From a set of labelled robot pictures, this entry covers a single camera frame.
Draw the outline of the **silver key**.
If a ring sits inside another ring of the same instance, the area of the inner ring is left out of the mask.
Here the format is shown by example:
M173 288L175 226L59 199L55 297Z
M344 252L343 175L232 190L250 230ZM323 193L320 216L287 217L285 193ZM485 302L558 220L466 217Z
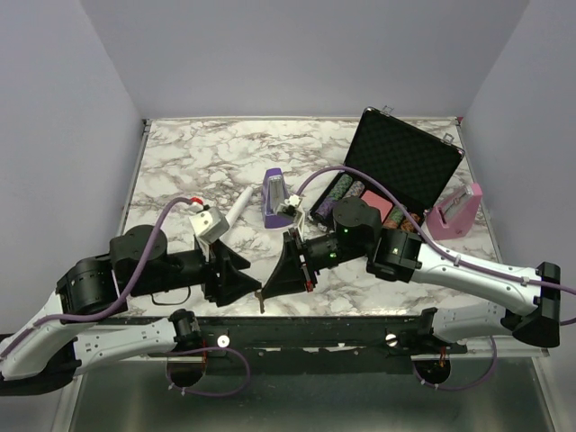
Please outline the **silver key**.
M261 314L264 314L266 309L265 309L265 300L264 297L262 295L262 291L261 290L257 290L255 291L255 298L258 301L258 308L259 308L259 312Z

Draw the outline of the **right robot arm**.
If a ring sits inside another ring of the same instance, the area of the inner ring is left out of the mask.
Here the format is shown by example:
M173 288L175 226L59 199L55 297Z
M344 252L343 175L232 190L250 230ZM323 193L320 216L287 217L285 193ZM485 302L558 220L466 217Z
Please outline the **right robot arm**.
M283 234L280 258L265 283L244 287L260 302L311 292L320 271L356 258L367 273L388 282L432 284L480 298L472 306L430 308L414 330L416 346L427 353L464 338L512 336L532 347L560 345L558 265L505 266L462 256L423 235L383 226L379 211L357 197L339 201L333 232L303 239L297 229Z

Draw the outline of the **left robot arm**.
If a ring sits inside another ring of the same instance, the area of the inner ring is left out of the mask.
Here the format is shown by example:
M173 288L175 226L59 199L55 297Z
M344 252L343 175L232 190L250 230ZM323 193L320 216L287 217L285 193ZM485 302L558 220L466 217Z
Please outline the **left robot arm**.
M40 395L59 390L94 366L134 355L168 353L188 356L207 345L194 313L179 309L148 325L115 333L86 334L93 321L73 322L71 315L99 315L128 288L128 281L148 243L151 251L130 290L133 297L199 285L205 300L227 306L260 289L245 273L248 260L218 240L204 254L199 248L170 254L167 236L139 225L113 238L108 253L76 263L57 282L42 310L22 330L1 337L1 393Z

